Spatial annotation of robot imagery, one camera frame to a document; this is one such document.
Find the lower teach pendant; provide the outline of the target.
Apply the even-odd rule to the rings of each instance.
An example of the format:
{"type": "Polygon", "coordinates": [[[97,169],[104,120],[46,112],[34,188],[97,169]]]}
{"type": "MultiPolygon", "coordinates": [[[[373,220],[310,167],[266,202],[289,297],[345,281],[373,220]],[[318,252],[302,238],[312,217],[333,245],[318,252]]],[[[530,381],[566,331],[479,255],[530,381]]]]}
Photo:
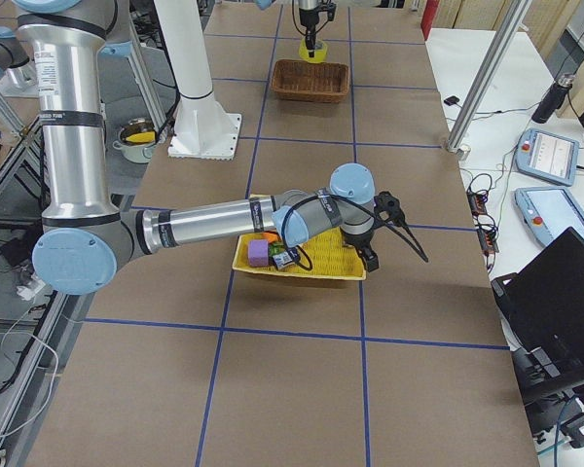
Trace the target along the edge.
{"type": "Polygon", "coordinates": [[[514,200],[534,238],[548,246],[566,229],[584,239],[584,211],[566,187],[519,188],[514,200]]]}

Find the purple toy block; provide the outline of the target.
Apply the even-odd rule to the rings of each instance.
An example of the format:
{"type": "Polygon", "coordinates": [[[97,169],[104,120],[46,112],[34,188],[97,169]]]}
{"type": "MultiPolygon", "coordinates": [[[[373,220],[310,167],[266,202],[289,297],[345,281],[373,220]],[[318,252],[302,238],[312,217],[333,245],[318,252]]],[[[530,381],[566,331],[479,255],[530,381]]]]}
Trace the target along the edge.
{"type": "Polygon", "coordinates": [[[252,268],[270,265],[269,242],[266,239],[252,239],[248,243],[247,260],[252,268]]]}

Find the small black device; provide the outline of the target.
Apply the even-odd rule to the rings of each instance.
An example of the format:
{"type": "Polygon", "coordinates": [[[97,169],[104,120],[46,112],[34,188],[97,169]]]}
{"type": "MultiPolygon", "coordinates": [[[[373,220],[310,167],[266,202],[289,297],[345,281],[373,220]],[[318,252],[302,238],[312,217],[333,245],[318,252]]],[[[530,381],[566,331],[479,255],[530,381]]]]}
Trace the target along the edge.
{"type": "Polygon", "coordinates": [[[459,98],[455,95],[449,96],[447,98],[444,99],[444,103],[447,106],[453,106],[453,105],[457,105],[459,103],[459,98]]]}

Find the yellow plastic basket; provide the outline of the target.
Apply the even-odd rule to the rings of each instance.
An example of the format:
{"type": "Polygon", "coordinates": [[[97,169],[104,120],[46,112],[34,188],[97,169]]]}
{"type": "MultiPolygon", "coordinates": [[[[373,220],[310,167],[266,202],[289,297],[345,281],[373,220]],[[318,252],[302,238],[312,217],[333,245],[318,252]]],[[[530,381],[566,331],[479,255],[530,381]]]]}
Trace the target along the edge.
{"type": "Polygon", "coordinates": [[[366,270],[361,259],[352,247],[345,246],[342,233],[338,229],[322,233],[301,245],[303,251],[311,259],[311,270],[304,270],[298,265],[279,270],[271,257],[268,267],[252,268],[247,260],[248,243],[252,239],[263,239],[262,233],[247,233],[238,238],[232,263],[234,270],[280,277],[351,281],[366,279],[366,270]]]}

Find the green toy vegetable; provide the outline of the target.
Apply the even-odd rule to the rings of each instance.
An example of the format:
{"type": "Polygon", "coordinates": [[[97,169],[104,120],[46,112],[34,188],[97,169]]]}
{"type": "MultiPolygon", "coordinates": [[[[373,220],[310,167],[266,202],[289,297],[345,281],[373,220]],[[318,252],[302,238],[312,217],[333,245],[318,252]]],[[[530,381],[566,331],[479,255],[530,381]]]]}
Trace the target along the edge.
{"type": "Polygon", "coordinates": [[[285,247],[281,243],[270,243],[268,245],[269,256],[273,257],[285,251],[285,247]]]}

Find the aluminium frame post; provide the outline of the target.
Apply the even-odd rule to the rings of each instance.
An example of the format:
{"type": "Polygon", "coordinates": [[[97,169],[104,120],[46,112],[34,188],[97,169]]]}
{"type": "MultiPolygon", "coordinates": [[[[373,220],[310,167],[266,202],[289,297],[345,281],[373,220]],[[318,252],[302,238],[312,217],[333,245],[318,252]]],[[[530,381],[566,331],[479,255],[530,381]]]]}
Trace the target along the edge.
{"type": "Polygon", "coordinates": [[[22,121],[14,108],[0,92],[0,129],[4,134],[10,133],[17,141],[24,139],[28,126],[22,121]]]}
{"type": "Polygon", "coordinates": [[[456,122],[444,143],[444,148],[448,152],[455,154],[460,162],[465,161],[471,151],[469,146],[463,142],[465,134],[473,122],[492,79],[522,24],[531,3],[531,0],[513,0],[510,3],[506,15],[495,32],[469,92],[461,105],[456,122]]]}

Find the red cylinder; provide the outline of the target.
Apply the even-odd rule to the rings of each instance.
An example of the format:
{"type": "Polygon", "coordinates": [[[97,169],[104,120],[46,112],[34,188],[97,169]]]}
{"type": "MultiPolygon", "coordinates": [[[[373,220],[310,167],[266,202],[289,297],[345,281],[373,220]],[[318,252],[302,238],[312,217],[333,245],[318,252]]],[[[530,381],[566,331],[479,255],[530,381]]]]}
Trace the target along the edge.
{"type": "Polygon", "coordinates": [[[427,40],[429,37],[430,31],[433,26],[433,22],[439,10],[440,3],[441,3],[440,0],[427,0],[425,3],[425,7],[420,22],[420,29],[424,40],[427,40]]]}

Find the teach pendant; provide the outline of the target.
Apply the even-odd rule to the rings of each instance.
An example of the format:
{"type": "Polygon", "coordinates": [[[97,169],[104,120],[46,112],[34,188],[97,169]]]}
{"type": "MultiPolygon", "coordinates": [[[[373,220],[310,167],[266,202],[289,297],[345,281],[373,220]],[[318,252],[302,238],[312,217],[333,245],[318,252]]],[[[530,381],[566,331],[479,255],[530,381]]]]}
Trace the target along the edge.
{"type": "Polygon", "coordinates": [[[566,229],[584,239],[584,211],[566,187],[519,188],[514,200],[534,238],[548,246],[566,229]]]}
{"type": "Polygon", "coordinates": [[[515,151],[517,169],[526,175],[561,186],[572,186],[579,143],[537,128],[528,128],[515,151]]]}

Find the orange toy carrot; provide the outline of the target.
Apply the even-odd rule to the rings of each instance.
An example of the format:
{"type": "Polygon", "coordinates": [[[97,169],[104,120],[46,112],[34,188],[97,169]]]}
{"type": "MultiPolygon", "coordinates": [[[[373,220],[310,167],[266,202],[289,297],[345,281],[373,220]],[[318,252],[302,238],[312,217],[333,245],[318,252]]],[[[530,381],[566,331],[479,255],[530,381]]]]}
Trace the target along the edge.
{"type": "Polygon", "coordinates": [[[280,242],[280,238],[277,233],[272,232],[263,232],[262,233],[263,239],[265,239],[268,243],[280,242]]]}

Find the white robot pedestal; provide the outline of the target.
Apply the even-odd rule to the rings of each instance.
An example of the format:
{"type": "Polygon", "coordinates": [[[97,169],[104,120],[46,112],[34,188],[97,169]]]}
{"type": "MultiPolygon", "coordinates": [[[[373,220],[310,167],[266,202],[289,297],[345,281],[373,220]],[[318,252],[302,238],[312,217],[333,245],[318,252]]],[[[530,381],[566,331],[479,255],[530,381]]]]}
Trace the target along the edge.
{"type": "Polygon", "coordinates": [[[217,101],[195,1],[155,3],[180,101],[168,154],[226,161],[234,157],[242,116],[217,101]]]}

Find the upper teach pendant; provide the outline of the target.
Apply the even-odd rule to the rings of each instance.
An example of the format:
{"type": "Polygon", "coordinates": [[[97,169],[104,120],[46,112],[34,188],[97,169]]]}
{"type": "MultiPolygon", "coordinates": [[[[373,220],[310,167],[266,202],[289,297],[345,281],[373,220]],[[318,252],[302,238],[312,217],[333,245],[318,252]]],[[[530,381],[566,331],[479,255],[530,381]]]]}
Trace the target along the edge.
{"type": "Polygon", "coordinates": [[[526,175],[561,186],[572,186],[579,143],[537,128],[528,128],[515,151],[517,169],[526,175]]]}

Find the white pot with corn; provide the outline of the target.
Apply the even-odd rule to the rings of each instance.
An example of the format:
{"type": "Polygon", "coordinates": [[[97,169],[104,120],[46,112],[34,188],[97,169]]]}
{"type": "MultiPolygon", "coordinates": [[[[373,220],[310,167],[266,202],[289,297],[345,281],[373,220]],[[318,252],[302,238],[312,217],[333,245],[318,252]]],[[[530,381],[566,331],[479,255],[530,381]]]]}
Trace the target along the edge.
{"type": "Polygon", "coordinates": [[[129,162],[144,164],[152,158],[157,133],[151,120],[135,118],[121,126],[112,147],[129,162]]]}

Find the black bottle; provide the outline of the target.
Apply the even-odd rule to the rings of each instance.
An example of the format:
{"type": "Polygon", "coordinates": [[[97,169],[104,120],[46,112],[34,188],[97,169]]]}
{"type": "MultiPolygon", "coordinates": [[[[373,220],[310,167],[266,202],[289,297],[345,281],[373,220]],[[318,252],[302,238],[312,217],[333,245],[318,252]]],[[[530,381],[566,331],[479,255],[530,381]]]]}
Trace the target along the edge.
{"type": "Polygon", "coordinates": [[[531,120],[537,124],[547,123],[551,115],[565,102],[574,80],[575,75],[572,73],[565,73],[557,78],[539,102],[531,120]]]}

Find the yellow tape roll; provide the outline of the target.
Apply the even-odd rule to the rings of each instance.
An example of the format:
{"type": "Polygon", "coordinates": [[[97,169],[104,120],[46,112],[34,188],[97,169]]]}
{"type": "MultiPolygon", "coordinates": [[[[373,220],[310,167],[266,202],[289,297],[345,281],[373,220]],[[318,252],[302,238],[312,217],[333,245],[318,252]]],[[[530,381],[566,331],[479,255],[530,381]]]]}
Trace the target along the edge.
{"type": "Polygon", "coordinates": [[[299,57],[308,63],[322,63],[326,60],[328,45],[324,41],[317,41],[313,49],[307,47],[306,41],[302,40],[299,46],[299,57]]]}

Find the brown wicker basket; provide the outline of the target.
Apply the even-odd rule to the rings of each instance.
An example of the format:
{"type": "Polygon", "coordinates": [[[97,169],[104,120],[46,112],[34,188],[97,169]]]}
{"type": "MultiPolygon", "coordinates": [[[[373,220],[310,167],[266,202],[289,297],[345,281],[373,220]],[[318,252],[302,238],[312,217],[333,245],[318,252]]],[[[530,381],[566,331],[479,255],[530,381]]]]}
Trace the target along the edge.
{"type": "Polygon", "coordinates": [[[349,68],[340,63],[280,59],[274,65],[271,90],[284,100],[340,103],[349,94],[349,68]]]}

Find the black laptop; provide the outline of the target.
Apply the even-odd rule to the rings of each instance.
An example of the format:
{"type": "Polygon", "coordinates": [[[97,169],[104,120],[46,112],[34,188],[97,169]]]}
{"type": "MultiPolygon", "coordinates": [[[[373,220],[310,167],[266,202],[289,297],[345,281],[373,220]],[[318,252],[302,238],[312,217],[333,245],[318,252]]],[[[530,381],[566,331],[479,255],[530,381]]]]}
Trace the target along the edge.
{"type": "Polygon", "coordinates": [[[584,363],[584,239],[563,231],[520,272],[492,281],[495,300],[528,350],[584,363]]]}

